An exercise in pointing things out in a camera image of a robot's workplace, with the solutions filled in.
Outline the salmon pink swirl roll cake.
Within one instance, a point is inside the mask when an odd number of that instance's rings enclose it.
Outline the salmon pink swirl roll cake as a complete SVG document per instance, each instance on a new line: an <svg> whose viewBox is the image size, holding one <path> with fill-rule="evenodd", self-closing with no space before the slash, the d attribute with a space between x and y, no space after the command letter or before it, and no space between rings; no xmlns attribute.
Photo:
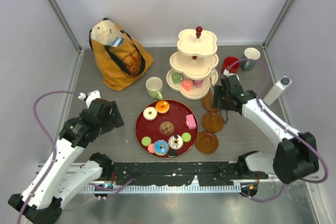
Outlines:
<svg viewBox="0 0 336 224"><path fill-rule="evenodd" d="M187 92L190 92L193 87L193 81L190 79L183 79L182 80L182 88Z"/></svg>

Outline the metal serving tongs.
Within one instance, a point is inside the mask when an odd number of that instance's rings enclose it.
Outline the metal serving tongs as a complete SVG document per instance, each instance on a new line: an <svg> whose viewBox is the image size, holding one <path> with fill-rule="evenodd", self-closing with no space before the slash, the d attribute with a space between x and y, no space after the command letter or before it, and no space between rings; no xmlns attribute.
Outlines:
<svg viewBox="0 0 336 224"><path fill-rule="evenodd" d="M210 78L209 78L209 83L210 83L210 90L211 90L212 94L214 95L214 86L213 86L212 76L210 76ZM228 123L228 111L225 111L225 114L223 114L222 110L218 109L217 113L224 120L224 125L227 125L227 123Z"/></svg>

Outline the orange glazed donut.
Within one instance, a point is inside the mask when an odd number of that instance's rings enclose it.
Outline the orange glazed donut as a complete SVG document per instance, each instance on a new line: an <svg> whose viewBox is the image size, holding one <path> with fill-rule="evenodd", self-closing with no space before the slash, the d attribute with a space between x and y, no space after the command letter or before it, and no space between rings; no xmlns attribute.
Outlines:
<svg viewBox="0 0 336 224"><path fill-rule="evenodd" d="M169 111L170 104L167 101L161 100L156 103L155 109L158 113L165 114Z"/></svg>

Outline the magenta swirl roll cake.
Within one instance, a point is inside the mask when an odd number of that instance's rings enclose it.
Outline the magenta swirl roll cake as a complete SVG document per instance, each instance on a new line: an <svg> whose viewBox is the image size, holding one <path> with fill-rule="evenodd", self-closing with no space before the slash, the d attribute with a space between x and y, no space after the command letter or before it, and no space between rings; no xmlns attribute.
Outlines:
<svg viewBox="0 0 336 224"><path fill-rule="evenodd" d="M193 86L197 89L203 86L204 80L193 80Z"/></svg>

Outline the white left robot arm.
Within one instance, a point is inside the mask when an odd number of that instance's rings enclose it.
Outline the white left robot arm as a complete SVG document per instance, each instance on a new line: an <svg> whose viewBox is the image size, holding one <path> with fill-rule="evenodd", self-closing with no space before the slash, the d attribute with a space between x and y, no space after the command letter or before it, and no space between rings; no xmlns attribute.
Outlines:
<svg viewBox="0 0 336 224"><path fill-rule="evenodd" d="M55 223L66 204L87 184L107 180L112 160L94 153L83 168L62 181L68 168L98 136L124 125L115 101L96 98L78 117L64 123L55 148L34 181L21 194L13 194L8 204L31 223Z"/></svg>

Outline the pink layered cake slice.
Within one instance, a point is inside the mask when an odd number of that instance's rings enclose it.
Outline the pink layered cake slice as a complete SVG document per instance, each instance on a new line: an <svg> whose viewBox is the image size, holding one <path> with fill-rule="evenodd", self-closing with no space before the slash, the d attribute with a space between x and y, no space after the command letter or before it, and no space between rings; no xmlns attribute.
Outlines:
<svg viewBox="0 0 336 224"><path fill-rule="evenodd" d="M188 127L189 130L197 128L197 122L193 114L188 114L185 117L185 125Z"/></svg>

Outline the blue frosted donut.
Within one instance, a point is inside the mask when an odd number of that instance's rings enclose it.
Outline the blue frosted donut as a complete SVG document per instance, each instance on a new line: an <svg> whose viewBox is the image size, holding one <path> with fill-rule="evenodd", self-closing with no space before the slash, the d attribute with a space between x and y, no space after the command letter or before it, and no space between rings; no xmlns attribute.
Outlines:
<svg viewBox="0 0 336 224"><path fill-rule="evenodd" d="M164 156L169 150L169 145L165 140L157 140L154 143L154 152L158 156Z"/></svg>

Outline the white chocolate sprinkle donut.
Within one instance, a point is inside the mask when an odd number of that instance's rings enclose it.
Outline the white chocolate sprinkle donut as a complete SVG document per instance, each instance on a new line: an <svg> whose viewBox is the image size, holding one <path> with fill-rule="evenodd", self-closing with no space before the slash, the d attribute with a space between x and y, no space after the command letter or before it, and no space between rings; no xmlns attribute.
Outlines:
<svg viewBox="0 0 336 224"><path fill-rule="evenodd" d="M182 148L184 141L180 135L172 135L168 140L168 145L173 150L179 150Z"/></svg>

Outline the large green macaron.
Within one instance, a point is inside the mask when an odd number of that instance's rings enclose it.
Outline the large green macaron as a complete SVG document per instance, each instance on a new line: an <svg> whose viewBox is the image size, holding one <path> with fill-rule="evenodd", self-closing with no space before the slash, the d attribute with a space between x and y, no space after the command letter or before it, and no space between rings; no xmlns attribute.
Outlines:
<svg viewBox="0 0 336 224"><path fill-rule="evenodd" d="M141 140L141 144L143 146L149 146L151 143L152 143L152 140L148 136L143 137L142 140Z"/></svg>

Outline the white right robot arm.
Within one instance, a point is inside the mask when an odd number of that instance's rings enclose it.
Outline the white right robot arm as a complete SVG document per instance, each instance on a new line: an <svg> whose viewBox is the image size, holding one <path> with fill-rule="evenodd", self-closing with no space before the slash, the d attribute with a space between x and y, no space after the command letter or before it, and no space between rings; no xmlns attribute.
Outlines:
<svg viewBox="0 0 336 224"><path fill-rule="evenodd" d="M250 178L256 172L263 172L290 184L318 172L316 139L310 132L301 133L286 124L255 92L245 91L236 75L222 77L220 82L214 87L212 107L234 111L249 119L276 147L274 154L251 151L239 156L239 176Z"/></svg>

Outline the white frosted donut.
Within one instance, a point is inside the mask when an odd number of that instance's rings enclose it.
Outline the white frosted donut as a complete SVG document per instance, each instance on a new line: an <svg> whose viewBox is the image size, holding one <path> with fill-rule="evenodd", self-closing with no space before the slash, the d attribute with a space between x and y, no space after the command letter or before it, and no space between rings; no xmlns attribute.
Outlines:
<svg viewBox="0 0 336 224"><path fill-rule="evenodd" d="M157 110L153 106L149 106L143 110L143 117L148 121L153 121L157 117Z"/></svg>

